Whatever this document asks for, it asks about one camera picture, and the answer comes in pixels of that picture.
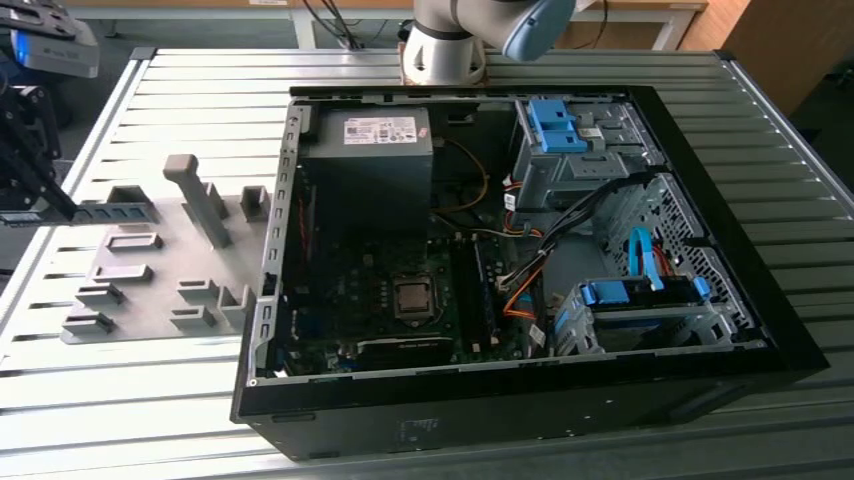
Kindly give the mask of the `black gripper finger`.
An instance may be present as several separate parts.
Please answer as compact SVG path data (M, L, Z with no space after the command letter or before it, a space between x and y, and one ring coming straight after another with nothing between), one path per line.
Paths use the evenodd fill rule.
M56 182L50 160L10 149L10 223L74 224L78 205Z

